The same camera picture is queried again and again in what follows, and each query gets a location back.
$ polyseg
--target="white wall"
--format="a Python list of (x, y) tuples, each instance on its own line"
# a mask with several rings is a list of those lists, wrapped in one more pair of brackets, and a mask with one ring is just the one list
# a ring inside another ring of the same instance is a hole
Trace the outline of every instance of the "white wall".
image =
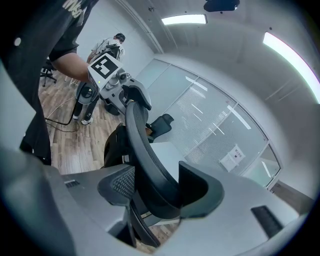
[(279, 180), (316, 199), (320, 185), (320, 105), (304, 107), (300, 116), (303, 119), (295, 119), (297, 123), (303, 123), (303, 128), (298, 134), (295, 154), (289, 166), (280, 173)]
[(125, 35), (124, 69), (133, 77), (152, 60), (154, 52), (148, 46), (147, 37), (131, 16), (114, 0), (100, 0), (80, 33), (78, 55), (85, 61), (97, 41), (117, 33)]

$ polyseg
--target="office room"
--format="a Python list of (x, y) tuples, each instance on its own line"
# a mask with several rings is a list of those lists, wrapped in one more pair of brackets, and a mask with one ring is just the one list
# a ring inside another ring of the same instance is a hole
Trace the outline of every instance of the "office room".
[(233, 256), (303, 246), (320, 186), (312, 6), (29, 7), (0, 77), (1, 198), (27, 251)]

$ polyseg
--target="desk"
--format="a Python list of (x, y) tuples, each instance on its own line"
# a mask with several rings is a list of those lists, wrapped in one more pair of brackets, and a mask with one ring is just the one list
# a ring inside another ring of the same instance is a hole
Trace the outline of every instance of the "desk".
[(186, 161), (184, 156), (171, 142), (151, 143), (150, 146), (166, 170), (179, 182), (179, 161)]

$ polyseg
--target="ceiling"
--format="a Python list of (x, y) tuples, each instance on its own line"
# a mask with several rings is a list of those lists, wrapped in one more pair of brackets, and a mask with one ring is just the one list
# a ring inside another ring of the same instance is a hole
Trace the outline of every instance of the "ceiling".
[[(241, 0), (235, 11), (206, 12), (205, 0), (127, 0), (143, 19), (165, 53), (201, 49), (212, 58), (219, 56), (227, 62), (244, 67), (247, 86), (266, 102), (278, 102), (288, 95), (292, 101), (299, 92), (310, 93), (302, 77), (275, 51), (263, 44), (266, 31), (279, 37), (303, 57), (318, 73), (317, 51), (300, 23), (299, 16), (290, 8), (282, 8), (272, 1)], [(206, 14), (207, 24), (176, 24), (164, 26), (161, 18), (184, 14)], [(241, 79), (225, 65), (230, 76)], [(254, 74), (263, 87), (248, 83)], [(274, 96), (275, 91), (283, 87)]]

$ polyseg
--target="glass partition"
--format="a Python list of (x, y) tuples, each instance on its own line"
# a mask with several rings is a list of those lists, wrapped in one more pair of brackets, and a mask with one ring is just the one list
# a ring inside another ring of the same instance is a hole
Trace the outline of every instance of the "glass partition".
[(148, 122), (152, 123), (161, 116), (197, 78), (176, 66), (169, 66), (147, 89), (150, 95), (152, 109), (149, 111)]
[(198, 78), (185, 93), (166, 111), (174, 118), (172, 130), (159, 136), (155, 142), (172, 142), (187, 155), (216, 129), (236, 102)]
[(271, 147), (268, 145), (261, 156), (254, 161), (252, 166), (243, 176), (266, 187), (280, 170), (278, 161)]
[(169, 67), (170, 64), (153, 59), (150, 63), (136, 76), (136, 79), (140, 81), (146, 89), (148, 89), (152, 83), (161, 75), (163, 71)]

